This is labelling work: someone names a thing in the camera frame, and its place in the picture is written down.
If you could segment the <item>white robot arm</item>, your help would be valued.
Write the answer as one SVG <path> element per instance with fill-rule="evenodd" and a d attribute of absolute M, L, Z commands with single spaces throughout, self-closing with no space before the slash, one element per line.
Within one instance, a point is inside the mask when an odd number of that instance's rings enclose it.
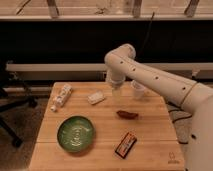
<path fill-rule="evenodd" d="M 193 119 L 185 159 L 186 171 L 213 171 L 213 88 L 135 61 L 136 51 L 123 44 L 104 58 L 107 82 L 119 88 L 129 77 L 163 96 Z"/>

